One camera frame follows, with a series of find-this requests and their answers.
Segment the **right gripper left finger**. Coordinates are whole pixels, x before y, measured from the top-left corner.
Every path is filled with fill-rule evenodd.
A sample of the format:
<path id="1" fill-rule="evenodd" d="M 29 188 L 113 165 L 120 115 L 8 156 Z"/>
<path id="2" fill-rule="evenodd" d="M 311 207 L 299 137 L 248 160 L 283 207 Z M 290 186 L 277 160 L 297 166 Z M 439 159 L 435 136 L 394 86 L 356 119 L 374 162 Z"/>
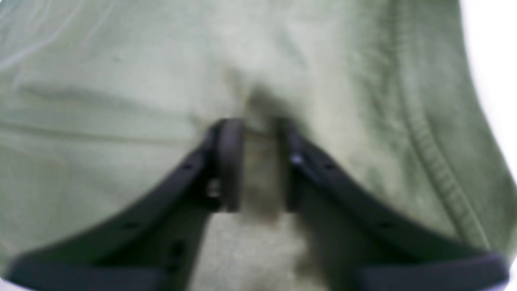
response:
<path id="1" fill-rule="evenodd" d="M 34 291 L 184 291 L 212 214 L 240 204 L 244 122 L 224 118 L 153 190 L 114 217 L 19 256 L 6 279 Z"/>

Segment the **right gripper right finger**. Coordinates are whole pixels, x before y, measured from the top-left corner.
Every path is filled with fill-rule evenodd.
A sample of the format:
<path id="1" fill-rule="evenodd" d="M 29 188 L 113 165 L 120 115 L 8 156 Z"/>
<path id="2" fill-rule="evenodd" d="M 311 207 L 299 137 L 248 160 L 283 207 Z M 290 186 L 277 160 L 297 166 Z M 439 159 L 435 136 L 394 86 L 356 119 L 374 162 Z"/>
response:
<path id="1" fill-rule="evenodd" d="M 506 260 L 374 199 L 286 118 L 277 121 L 286 208 L 308 228 L 332 291 L 502 291 Z"/>

